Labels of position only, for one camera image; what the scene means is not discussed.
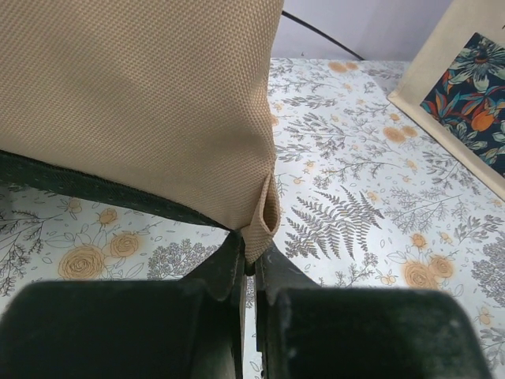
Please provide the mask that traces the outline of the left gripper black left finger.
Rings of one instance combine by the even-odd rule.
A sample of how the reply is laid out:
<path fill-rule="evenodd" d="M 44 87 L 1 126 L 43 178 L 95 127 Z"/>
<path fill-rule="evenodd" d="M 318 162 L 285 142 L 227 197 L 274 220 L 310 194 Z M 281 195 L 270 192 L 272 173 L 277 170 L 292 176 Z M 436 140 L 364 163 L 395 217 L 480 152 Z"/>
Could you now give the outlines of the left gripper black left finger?
<path fill-rule="evenodd" d="M 244 242 L 179 280 L 45 281 L 1 318 L 4 378 L 240 378 Z"/>

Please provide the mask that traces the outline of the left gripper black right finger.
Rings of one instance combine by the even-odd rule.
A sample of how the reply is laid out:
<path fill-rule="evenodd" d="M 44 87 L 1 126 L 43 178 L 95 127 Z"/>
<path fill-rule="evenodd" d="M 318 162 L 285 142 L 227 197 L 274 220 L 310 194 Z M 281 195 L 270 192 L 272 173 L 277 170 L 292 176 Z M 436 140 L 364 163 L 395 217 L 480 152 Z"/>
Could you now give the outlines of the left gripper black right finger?
<path fill-rule="evenodd" d="M 277 247 L 255 263 L 266 378 L 489 378 L 462 307 L 434 290 L 321 287 Z"/>

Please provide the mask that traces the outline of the beige fabric pet tent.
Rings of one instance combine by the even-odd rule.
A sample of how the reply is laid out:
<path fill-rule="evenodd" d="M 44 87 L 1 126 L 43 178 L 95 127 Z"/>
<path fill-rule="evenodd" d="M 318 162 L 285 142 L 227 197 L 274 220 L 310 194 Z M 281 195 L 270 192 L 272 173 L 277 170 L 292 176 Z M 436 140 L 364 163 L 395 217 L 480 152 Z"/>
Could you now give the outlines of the beige fabric pet tent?
<path fill-rule="evenodd" d="M 240 231 L 279 227 L 280 1 L 4 1 L 1 179 Z"/>

